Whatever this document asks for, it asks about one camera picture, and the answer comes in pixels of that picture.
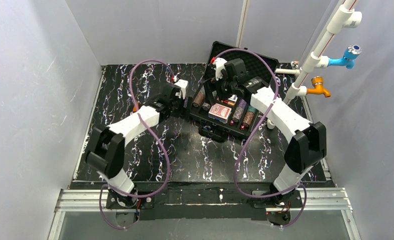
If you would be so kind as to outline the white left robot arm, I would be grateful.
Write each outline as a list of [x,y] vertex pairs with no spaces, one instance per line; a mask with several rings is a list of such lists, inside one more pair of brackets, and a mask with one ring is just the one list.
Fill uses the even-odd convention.
[[138,202],[138,191],[123,168],[127,144],[168,118],[180,117],[187,89],[188,81],[183,79],[165,83],[159,94],[135,113],[104,128],[93,128],[84,161],[107,181],[110,193],[122,207],[132,208]]

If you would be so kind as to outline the red playing card deck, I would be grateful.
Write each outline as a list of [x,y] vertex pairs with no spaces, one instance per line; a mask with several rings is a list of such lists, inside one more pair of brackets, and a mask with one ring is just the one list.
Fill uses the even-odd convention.
[[231,112],[232,108],[216,103],[211,106],[208,116],[226,124]]

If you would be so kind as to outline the black poker set case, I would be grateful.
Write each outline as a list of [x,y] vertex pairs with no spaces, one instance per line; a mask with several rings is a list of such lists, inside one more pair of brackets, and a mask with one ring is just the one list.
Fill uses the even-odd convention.
[[[207,62],[207,66],[202,77],[200,84],[194,94],[192,100],[196,97],[198,91],[202,86],[204,86],[204,81],[207,79],[212,79],[214,82],[215,77],[215,70],[212,68],[210,61],[213,57],[220,57],[224,58],[227,61],[233,59],[242,59],[245,63],[246,70],[248,71],[249,75],[252,77],[259,76],[265,79],[268,83],[272,79],[273,75],[271,72],[275,71],[279,62],[277,59],[266,57],[263,55],[259,55],[253,52],[250,52],[246,49],[240,49],[233,47],[231,45],[227,45],[218,41],[213,42],[211,52],[209,55],[209,59]],[[234,106],[229,106],[220,102],[220,99],[217,96],[217,92],[215,91],[214,96],[216,98],[216,104],[221,104],[227,107],[232,108],[232,112],[228,118],[227,123],[220,122],[208,116],[208,111],[204,111],[201,109],[202,104],[199,107],[194,107],[192,103],[189,104],[189,117],[190,119],[198,126],[198,133],[203,136],[210,138],[216,142],[224,142],[229,136],[234,136],[238,139],[247,139],[253,130],[254,126],[256,125],[257,118],[260,112],[257,110],[255,113],[255,117],[250,124],[249,128],[244,130],[240,129],[242,120],[244,118],[244,114],[247,111],[248,104],[244,109],[244,113],[239,122],[233,123],[232,122],[232,115],[235,111],[235,108],[241,98],[238,97],[237,101],[235,102]]]

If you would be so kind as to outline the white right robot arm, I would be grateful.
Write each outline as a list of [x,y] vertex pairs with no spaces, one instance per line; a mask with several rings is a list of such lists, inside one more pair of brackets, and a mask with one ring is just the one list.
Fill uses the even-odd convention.
[[326,127],[301,117],[286,105],[269,83],[250,76],[240,58],[225,60],[214,57],[210,64],[215,70],[215,87],[221,99],[232,95],[243,99],[249,106],[262,112],[288,142],[284,154],[285,164],[265,195],[251,195],[254,199],[269,198],[274,204],[285,203],[313,166],[326,156]]

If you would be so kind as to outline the blue playing card deck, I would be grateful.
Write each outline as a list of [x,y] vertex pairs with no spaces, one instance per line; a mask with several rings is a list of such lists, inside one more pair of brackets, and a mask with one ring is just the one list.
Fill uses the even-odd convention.
[[235,103],[237,101],[237,99],[238,99],[238,97],[235,94],[233,94],[230,98],[228,98],[228,101]]

